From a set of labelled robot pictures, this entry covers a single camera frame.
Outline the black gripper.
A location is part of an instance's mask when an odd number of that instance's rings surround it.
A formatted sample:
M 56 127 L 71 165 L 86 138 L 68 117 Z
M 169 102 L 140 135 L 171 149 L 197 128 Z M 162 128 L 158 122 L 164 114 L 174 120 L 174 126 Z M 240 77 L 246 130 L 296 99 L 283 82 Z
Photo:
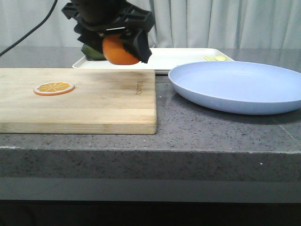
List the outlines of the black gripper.
M 78 40 L 103 53 L 104 31 L 127 28 L 120 35 L 126 52 L 142 63 L 148 63 L 151 50 L 148 34 L 155 24 L 150 11 L 141 9 L 126 0 L 72 0 L 63 7 L 67 19 L 74 19 Z

